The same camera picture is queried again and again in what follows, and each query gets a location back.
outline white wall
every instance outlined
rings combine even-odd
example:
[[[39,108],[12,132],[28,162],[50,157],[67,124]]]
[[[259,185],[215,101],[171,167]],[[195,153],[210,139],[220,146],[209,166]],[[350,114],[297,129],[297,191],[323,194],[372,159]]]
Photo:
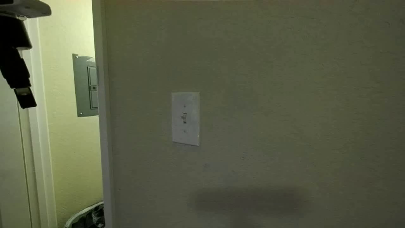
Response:
[[[58,227],[101,200],[99,118],[77,118],[72,53],[93,56],[91,1],[52,0],[40,43]]]
[[[405,224],[405,1],[104,13],[116,227]],[[201,95],[201,147],[171,142],[183,90]]]

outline toggle switch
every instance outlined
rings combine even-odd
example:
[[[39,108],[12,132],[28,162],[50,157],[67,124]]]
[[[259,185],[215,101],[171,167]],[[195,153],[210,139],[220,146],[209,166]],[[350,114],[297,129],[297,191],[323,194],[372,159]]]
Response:
[[[200,146],[198,92],[172,92],[172,140]]]

